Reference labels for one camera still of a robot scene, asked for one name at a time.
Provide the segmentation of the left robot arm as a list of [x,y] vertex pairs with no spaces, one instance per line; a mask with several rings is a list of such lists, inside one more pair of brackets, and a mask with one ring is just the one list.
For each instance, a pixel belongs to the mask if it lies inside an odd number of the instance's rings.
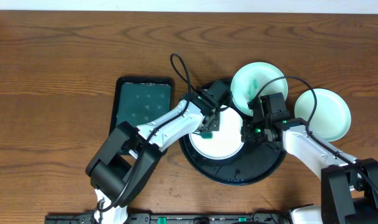
[[208,128],[228,100],[209,90],[190,93],[153,121],[117,125],[85,170],[98,198],[95,220],[124,223],[127,206],[145,187],[167,148],[184,135]]

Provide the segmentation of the green yellow sponge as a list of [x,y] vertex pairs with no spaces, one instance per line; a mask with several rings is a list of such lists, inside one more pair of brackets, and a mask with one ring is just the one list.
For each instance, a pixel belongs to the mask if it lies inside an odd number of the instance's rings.
[[212,132],[202,132],[200,134],[200,136],[203,138],[203,139],[211,139],[213,137],[213,133]]

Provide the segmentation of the white plate with green smear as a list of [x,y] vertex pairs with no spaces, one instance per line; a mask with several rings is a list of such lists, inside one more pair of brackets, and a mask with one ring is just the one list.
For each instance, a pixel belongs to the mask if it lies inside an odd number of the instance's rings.
[[242,118],[230,107],[222,106],[219,131],[213,131],[211,139],[203,139],[200,134],[191,133],[189,139],[195,150],[204,157],[214,160],[234,156],[243,147],[241,141]]

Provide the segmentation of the mint plate with green smear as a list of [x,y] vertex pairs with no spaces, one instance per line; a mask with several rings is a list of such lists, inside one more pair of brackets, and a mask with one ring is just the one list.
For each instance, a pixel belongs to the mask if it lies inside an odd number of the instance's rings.
[[259,90],[269,81],[283,77],[284,74],[274,65],[265,62],[254,62],[243,66],[233,76],[231,93],[233,103],[242,113],[252,116],[253,112],[247,103],[252,101]]

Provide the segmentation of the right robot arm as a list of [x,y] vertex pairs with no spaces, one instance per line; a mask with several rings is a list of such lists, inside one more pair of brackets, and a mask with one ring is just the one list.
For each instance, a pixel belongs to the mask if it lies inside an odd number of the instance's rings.
[[337,149],[301,118],[245,120],[242,141],[277,142],[321,181],[321,204],[294,208],[291,223],[378,223],[378,162]]

